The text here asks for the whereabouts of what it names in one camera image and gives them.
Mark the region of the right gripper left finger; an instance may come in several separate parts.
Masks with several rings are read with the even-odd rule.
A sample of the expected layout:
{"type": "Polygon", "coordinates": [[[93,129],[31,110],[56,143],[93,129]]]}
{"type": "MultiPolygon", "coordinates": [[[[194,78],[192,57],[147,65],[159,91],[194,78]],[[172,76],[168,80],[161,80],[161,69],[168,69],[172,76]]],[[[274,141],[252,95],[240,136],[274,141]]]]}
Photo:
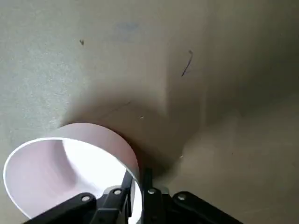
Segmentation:
{"type": "Polygon", "coordinates": [[[132,175],[127,171],[121,186],[97,199],[80,193],[50,210],[26,221],[27,224],[127,224],[132,216],[132,175]]]}

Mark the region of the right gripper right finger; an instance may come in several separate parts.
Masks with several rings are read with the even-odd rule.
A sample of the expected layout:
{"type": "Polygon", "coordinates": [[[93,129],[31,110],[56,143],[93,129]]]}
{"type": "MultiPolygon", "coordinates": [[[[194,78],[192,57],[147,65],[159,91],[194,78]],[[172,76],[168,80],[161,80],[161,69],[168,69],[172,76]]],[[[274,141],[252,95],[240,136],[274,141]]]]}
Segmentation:
{"type": "Polygon", "coordinates": [[[152,169],[142,177],[143,224],[240,224],[229,214],[188,191],[173,196],[153,185],[152,169]]]}

